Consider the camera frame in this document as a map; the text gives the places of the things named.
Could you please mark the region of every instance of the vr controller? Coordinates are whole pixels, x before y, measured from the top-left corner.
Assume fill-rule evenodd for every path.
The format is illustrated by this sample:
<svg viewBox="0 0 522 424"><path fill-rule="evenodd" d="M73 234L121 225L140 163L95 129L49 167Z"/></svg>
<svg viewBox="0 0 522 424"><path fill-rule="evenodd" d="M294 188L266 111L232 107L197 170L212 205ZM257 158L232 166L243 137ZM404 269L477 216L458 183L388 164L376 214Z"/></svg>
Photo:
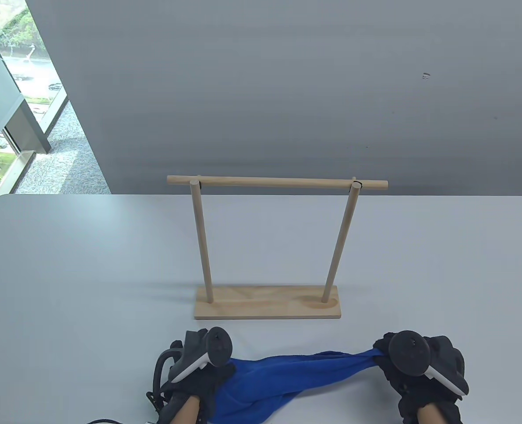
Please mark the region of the vr controller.
<svg viewBox="0 0 522 424"><path fill-rule="evenodd" d="M210 331L187 331L184 344L174 341L170 349L164 351L158 358L153 375L153 391L146 396L158 412L158 424L168 424L190 397L188 394L174 392L170 399L161 394L161 376L165 362L174 359L170 368L168 381L178 383L198 368L202 369L209 363L219 367L227 364L231 358L233 345L229 334L220 327L212 327Z"/></svg>
<svg viewBox="0 0 522 424"><path fill-rule="evenodd" d="M465 380L465 359L445 336L431 337L436 349L415 331L396 333L388 345L388 355L403 374L436 379L458 396L469 394Z"/></svg>

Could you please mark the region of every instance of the white table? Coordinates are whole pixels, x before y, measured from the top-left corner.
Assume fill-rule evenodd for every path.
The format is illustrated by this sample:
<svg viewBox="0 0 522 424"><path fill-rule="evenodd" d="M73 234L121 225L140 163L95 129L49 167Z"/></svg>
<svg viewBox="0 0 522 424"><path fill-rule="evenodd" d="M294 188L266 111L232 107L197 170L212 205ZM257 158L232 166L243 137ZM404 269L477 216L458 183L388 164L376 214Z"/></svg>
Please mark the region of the white table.
<svg viewBox="0 0 522 424"><path fill-rule="evenodd" d="M214 283L325 282L345 196L203 200ZM522 422L522 197L362 196L336 283L339 320L197 322L190 196L2 196L0 424L156 420L156 358L201 325L243 359L443 333L465 355L464 421ZM375 368L269 422L395 423L397 401Z"/></svg>

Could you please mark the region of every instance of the gray wall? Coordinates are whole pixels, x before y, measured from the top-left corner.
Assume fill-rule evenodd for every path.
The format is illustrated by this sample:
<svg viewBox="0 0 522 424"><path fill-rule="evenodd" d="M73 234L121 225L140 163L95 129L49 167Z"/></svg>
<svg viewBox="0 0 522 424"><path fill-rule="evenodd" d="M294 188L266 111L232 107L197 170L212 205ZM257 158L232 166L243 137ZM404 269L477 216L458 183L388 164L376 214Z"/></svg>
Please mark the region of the gray wall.
<svg viewBox="0 0 522 424"><path fill-rule="evenodd" d="M522 0L28 4L113 193L212 174L522 194Z"/></svg>

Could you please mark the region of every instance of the blue towel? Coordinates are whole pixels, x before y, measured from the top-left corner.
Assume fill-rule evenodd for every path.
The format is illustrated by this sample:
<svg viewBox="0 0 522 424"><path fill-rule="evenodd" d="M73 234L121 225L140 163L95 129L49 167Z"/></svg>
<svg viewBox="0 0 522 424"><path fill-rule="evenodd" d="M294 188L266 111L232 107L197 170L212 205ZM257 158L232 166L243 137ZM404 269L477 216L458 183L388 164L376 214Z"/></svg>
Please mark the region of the blue towel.
<svg viewBox="0 0 522 424"><path fill-rule="evenodd" d="M235 374L216 395L213 424L261 424L304 390L337 383L375 365L378 349L351 355L272 356L260 361L232 359Z"/></svg>

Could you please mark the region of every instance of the human hand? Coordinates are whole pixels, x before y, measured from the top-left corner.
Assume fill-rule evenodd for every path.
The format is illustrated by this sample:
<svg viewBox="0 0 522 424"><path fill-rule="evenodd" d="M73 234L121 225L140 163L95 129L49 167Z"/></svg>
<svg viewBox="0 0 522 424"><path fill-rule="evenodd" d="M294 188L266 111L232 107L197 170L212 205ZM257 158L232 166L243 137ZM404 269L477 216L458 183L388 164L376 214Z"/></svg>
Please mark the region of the human hand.
<svg viewBox="0 0 522 424"><path fill-rule="evenodd" d="M172 347L181 347L182 341L175 341ZM200 398L201 416L206 419L214 415L216 410L215 394L227 380L235 373L235 365L231 362L220 367L207 364L203 369L196 369L178 383L166 382L160 392L167 402L174 392L181 392Z"/></svg>
<svg viewBox="0 0 522 424"><path fill-rule="evenodd" d="M379 349L385 356L376 356L374 361L380 367L386 380L396 390L402 399L398 403L398 411L400 416L404 418L404 422L416 422L418 409L428 404L454 404L460 396L454 394L451 390L443 386L437 380L430 380L428 377L410 376L403 374L390 360L388 355L388 346L390 340L395 333L386 333L384 337L374 343L372 347ZM439 351L439 345L436 339L425 337L433 355ZM456 369L464 373L464 361L462 356L456 354Z"/></svg>

